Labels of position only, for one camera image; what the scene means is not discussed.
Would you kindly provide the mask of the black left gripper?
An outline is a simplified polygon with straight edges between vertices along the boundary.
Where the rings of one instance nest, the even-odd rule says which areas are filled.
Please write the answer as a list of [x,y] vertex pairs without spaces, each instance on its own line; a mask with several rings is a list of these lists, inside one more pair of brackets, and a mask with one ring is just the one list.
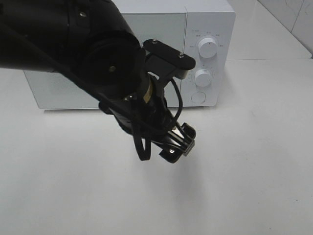
[[196,130],[185,122],[177,122],[156,78],[106,80],[99,92],[103,96],[99,108],[114,115],[120,127],[132,135],[136,147],[154,143],[161,148],[159,155],[172,164],[194,147]]

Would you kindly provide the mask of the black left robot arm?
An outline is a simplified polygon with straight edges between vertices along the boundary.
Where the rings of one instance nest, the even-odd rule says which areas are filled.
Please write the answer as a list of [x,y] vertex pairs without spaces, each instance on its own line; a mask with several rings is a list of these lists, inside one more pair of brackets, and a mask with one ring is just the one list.
[[1,1],[0,65],[62,74],[115,117],[142,161],[152,144],[170,163],[195,144],[195,129],[178,123],[181,109],[173,115],[164,95],[195,60],[156,39],[139,42],[110,0]]

